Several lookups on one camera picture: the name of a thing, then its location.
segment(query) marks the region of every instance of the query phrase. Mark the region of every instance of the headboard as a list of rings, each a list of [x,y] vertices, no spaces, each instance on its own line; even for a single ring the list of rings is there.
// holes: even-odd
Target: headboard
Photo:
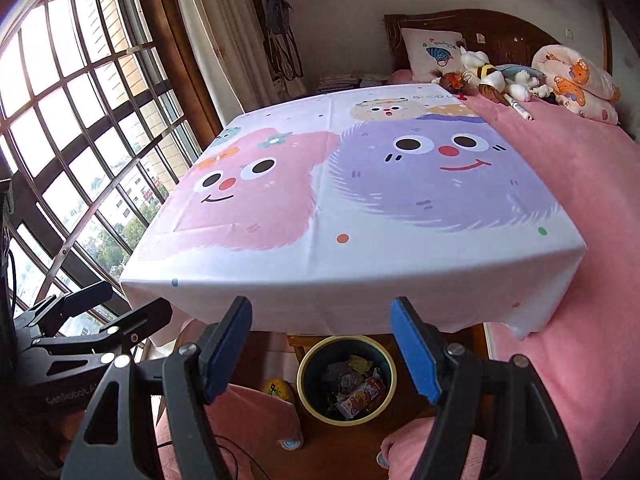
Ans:
[[[544,30],[520,18],[485,9],[457,9],[433,14],[386,14],[386,36],[394,57],[394,70],[410,68],[401,28],[452,30],[465,38],[466,48],[482,50],[494,65],[517,63],[531,66],[543,46],[558,42]]]

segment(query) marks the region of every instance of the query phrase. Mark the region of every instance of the window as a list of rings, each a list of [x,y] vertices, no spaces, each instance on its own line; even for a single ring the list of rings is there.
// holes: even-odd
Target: window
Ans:
[[[39,0],[8,38],[0,170],[22,174],[14,195],[33,196],[23,209],[39,215],[10,229],[16,311],[96,278],[124,301],[124,265],[197,156],[140,3]],[[95,333],[113,317],[98,306],[60,332]]]

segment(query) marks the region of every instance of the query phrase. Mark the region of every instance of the cartoon mouth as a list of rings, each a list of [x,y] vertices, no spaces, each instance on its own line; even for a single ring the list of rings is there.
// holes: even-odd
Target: cartoon mouth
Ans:
[[[211,198],[211,195],[209,195],[209,196],[206,197],[206,199],[204,199],[200,203],[202,204],[204,202],[220,202],[222,200],[226,200],[227,198],[233,198],[233,195],[223,196],[222,198]]]
[[[479,158],[476,158],[476,163],[472,164],[471,166],[462,166],[460,168],[440,168],[441,170],[445,170],[445,171],[465,171],[465,170],[472,170],[473,168],[479,168],[480,166],[490,166],[491,164],[488,162],[485,162],[484,160],[480,160]]]

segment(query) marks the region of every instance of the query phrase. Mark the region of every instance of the rolled quilt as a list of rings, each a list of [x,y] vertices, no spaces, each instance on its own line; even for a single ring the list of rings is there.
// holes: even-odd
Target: rolled quilt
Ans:
[[[544,46],[531,66],[545,73],[546,83],[568,110],[594,121],[618,124],[612,103],[620,99],[620,90],[607,72],[582,54],[562,45]]]

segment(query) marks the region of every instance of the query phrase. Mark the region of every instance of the butterfly pillow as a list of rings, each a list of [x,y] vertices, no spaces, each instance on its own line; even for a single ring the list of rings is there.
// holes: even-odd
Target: butterfly pillow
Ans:
[[[463,41],[462,34],[419,28],[402,28],[401,32],[414,82],[431,82],[435,78],[433,70],[442,73],[464,70],[458,46]]]

